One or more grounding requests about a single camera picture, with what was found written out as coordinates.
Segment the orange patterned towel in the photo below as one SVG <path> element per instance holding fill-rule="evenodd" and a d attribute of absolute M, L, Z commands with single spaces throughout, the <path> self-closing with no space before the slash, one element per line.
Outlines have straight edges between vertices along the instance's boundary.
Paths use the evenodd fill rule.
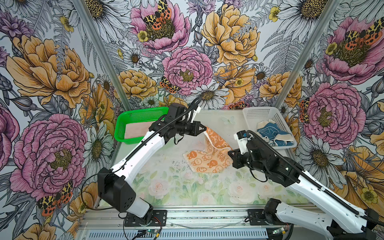
<path fill-rule="evenodd" d="M 191 170 L 196 173 L 218 174 L 232 166 L 233 160 L 228 155 L 232 150 L 230 145 L 210 128 L 207 128 L 204 136 L 203 150 L 191 150 L 183 154 Z"/>

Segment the blue white patterned towel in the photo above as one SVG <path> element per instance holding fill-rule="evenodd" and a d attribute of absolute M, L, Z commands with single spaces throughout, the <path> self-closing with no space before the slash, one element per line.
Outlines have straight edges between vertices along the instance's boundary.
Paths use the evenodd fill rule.
<path fill-rule="evenodd" d="M 258 123 L 257 134 L 271 147 L 292 147 L 296 141 L 292 134 L 281 130 L 272 120 Z"/>

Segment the white plastic basket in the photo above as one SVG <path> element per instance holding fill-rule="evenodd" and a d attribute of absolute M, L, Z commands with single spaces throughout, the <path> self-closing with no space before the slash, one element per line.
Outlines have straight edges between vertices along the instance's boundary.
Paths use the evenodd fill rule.
<path fill-rule="evenodd" d="M 298 143 L 282 114 L 274 107 L 243 109 L 248 129 L 255 132 L 276 150 L 292 149 Z"/>

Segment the pink towel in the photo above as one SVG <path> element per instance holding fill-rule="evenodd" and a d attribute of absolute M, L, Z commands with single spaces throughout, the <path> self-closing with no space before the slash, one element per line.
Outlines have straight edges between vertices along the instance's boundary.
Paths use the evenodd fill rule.
<path fill-rule="evenodd" d="M 126 124 L 124 139 L 144 137 L 153 122 L 141 122 Z"/>

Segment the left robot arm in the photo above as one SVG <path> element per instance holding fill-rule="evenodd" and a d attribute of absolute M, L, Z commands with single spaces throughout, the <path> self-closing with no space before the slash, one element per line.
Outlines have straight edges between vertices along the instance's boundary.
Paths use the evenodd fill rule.
<path fill-rule="evenodd" d="M 97 174 L 98 195 L 120 213 L 137 218 L 142 225 L 153 219 L 153 206 L 140 198 L 132 187 L 137 174 L 148 160 L 176 135 L 198 136 L 206 127 L 195 121 L 201 111 L 199 103 L 188 108 L 171 104 L 168 113 L 153 122 L 140 143 L 110 169 L 102 168 Z"/>

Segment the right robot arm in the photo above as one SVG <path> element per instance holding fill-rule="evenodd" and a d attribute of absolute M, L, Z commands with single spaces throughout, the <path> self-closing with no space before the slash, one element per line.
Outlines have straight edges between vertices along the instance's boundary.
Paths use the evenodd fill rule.
<path fill-rule="evenodd" d="M 376 226 L 383 226 L 379 215 L 371 209 L 359 208 L 334 194 L 294 160 L 282 156 L 253 131 L 234 134 L 239 148 L 228 152 L 233 167 L 258 171 L 267 180 L 295 191 L 318 207 L 322 213 L 296 208 L 270 199 L 251 221 L 268 224 L 293 224 L 322 234 L 329 240 L 374 240 Z"/>

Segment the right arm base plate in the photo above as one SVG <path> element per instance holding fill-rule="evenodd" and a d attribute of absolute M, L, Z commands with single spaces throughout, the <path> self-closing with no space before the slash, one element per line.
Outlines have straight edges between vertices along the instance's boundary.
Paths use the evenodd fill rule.
<path fill-rule="evenodd" d="M 265 214 L 264 209 L 248 209 L 248 222 L 251 226 L 286 226 L 274 214 Z"/>

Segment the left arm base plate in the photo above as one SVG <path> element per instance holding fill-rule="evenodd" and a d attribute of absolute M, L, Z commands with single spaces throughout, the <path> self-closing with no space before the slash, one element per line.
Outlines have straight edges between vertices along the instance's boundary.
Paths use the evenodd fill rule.
<path fill-rule="evenodd" d="M 143 219 L 128 213 L 124 219 L 124 227 L 164 227 L 167 222 L 167 210 L 153 210 L 150 218 Z"/>

